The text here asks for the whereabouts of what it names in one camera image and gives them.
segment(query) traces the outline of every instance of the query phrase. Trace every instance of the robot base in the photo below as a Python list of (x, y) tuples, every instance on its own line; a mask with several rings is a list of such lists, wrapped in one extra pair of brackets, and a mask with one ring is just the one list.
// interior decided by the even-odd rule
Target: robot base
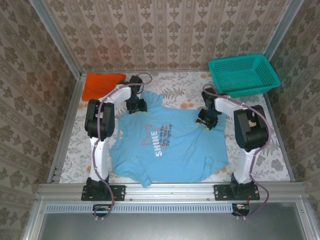
[[(124, 201), (126, 196), (125, 185), (110, 185), (115, 201)], [(111, 201), (111, 195), (107, 186), (102, 181), (92, 180), (88, 177), (86, 185), (83, 186), (82, 201)]]
[(260, 200), (258, 186), (253, 181), (238, 183), (233, 174), (230, 184), (217, 184), (213, 189), (216, 201)]

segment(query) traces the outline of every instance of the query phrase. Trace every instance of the gray panel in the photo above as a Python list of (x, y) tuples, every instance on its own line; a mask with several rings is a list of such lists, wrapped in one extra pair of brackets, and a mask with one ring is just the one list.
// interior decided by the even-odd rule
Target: gray panel
[(47, 214), (42, 240), (304, 240), (295, 203), (269, 203), (255, 216), (227, 213)]

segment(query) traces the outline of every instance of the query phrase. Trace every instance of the orange cloth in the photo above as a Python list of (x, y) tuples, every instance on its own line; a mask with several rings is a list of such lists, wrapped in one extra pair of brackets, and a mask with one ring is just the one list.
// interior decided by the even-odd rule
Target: orange cloth
[(85, 80), (82, 101), (99, 99), (110, 93), (120, 81), (126, 80), (126, 75), (88, 73)]

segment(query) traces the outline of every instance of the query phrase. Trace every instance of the cable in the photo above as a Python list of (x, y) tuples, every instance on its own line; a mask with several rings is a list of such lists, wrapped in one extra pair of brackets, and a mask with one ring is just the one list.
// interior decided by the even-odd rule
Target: cable
[[(122, 88), (125, 88), (125, 87), (128, 87), (128, 86), (144, 86), (144, 85), (147, 85), (149, 83), (152, 82), (153, 78), (152, 78), (152, 75), (147, 73), (147, 72), (142, 72), (142, 73), (139, 73), (137, 74), (137, 76), (140, 76), (140, 75), (148, 75), (150, 77), (150, 81), (148, 81), (147, 83), (129, 83), (129, 84), (126, 84), (126, 85), (121, 85), (118, 89), (122, 89)], [(102, 101), (100, 102), (99, 104), (99, 107), (98, 107), (98, 114), (97, 114), (97, 131), (98, 131), (98, 139), (96, 140), (96, 142), (94, 143), (94, 146), (93, 146), (93, 149), (92, 149), (92, 162), (93, 162), (93, 168), (94, 168), (94, 172), (95, 174), (97, 175), (98, 179), (100, 179), (101, 182), (103, 182), (106, 187), (108, 188), (109, 192), (110, 192), (110, 195), (111, 195), (111, 206), (110, 206), (110, 209), (109, 211), (107, 212), (107, 214), (104, 216), (104, 217), (101, 217), (101, 219), (103, 220), (104, 218), (108, 217), (109, 214), (111, 213), (112, 209), (114, 208), (114, 205), (115, 205), (115, 196), (114, 196), (114, 193), (112, 192), (111, 190), (111, 187), (110, 185), (100, 176), (99, 172), (98, 172), (98, 168), (97, 168), (97, 164), (96, 164), (96, 157), (95, 157), (95, 153), (96, 153), (96, 149), (97, 149), (97, 146), (98, 146), (98, 143), (101, 141), (101, 134), (100, 134), (100, 115), (101, 115), (101, 108), (102, 108), (102, 105), (104, 104), (104, 102), (112, 95), (112, 93), (114, 92), (115, 90), (112, 90), (110, 93), (108, 93), (103, 99)], [(97, 209), (98, 209), (99, 205), (96, 206), (94, 212), (93, 212), (93, 215), (95, 216), (95, 219), (97, 220), (98, 219), (98, 216), (97, 216)]]
[(226, 96), (226, 95), (219, 95), (219, 94), (214, 94), (214, 93), (211, 93), (211, 92), (208, 92), (205, 88), (206, 87), (212, 87), (212, 88), (215, 88), (212, 84), (210, 83), (207, 83), (205, 84), (202, 89), (203, 91), (208, 94), (208, 95), (211, 95), (211, 96), (214, 96), (214, 97), (217, 97), (217, 98), (222, 98), (222, 99), (226, 99), (234, 104), (237, 104), (241, 107), (245, 107), (249, 110), (251, 110), (252, 112), (256, 113), (264, 122), (265, 122), (265, 125), (266, 125), (266, 128), (267, 128), (267, 131), (268, 131), (268, 139), (266, 141), (266, 143), (259, 149), (257, 149), (254, 154), (253, 154), (253, 158), (252, 158), (252, 162), (251, 162), (251, 165), (250, 165), (250, 171), (249, 171), (249, 176), (251, 178), (251, 180), (260, 188), (262, 188), (265, 192), (266, 192), (266, 198), (264, 200), (264, 202), (262, 203), (262, 205), (253, 213), (250, 213), (248, 214), (247, 216), (243, 216), (241, 213), (237, 212), (237, 211), (234, 211), (236, 214), (238, 214), (239, 216), (243, 217), (244, 219), (245, 218), (248, 218), (248, 217), (252, 217), (253, 215), (255, 215), (256, 213), (258, 213), (267, 203), (267, 201), (269, 200), (269, 197), (270, 197), (270, 194), (269, 194), (269, 191), (262, 185), (260, 184), (258, 181), (256, 181), (254, 179), (254, 177), (252, 176), (252, 172), (253, 172), (253, 169), (254, 169), (254, 165), (255, 165), (255, 161), (256, 161), (256, 157), (257, 157), (257, 154), (262, 151), (263, 149), (265, 149), (267, 147), (267, 145), (270, 143), (270, 140), (271, 140), (271, 127), (267, 121), (267, 119), (260, 113), (258, 112), (257, 110), (255, 110), (254, 108), (252, 108), (251, 106), (248, 106), (244, 103), (240, 103), (236, 100), (233, 100), (230, 96)]

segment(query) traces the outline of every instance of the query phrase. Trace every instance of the shirt sleeve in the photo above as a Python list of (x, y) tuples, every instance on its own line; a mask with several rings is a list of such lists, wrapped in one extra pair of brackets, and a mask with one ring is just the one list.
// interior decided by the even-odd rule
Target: shirt sleeve
[(154, 108), (161, 106), (164, 96), (158, 95), (152, 91), (144, 90), (141, 93), (141, 98), (144, 99), (148, 107)]

